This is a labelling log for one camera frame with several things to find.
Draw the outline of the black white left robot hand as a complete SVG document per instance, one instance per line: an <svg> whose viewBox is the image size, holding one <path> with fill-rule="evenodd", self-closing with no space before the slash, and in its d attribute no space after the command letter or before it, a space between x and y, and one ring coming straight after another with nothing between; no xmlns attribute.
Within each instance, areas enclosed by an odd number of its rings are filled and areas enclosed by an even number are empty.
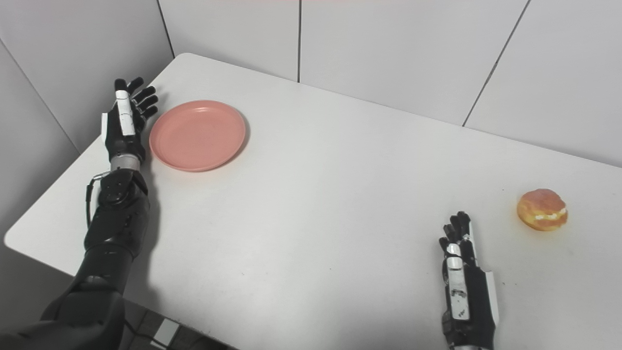
<svg viewBox="0 0 622 350"><path fill-rule="evenodd" d="M102 114L102 140L109 159L132 155L139 162L146 159L141 135L149 118L157 112L157 90L154 86L141 88L141 77L126 82L115 80L115 102L109 112Z"/></svg>

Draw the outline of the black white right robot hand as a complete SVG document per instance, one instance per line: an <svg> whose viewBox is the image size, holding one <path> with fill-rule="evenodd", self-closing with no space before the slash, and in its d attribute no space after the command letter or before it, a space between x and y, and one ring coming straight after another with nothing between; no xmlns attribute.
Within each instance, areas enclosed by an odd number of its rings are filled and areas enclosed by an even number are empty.
<svg viewBox="0 0 622 350"><path fill-rule="evenodd" d="M443 229L438 242L447 309L441 324L448 348L493 350L499 321L495 277L478 264L471 218L457 212Z"/></svg>

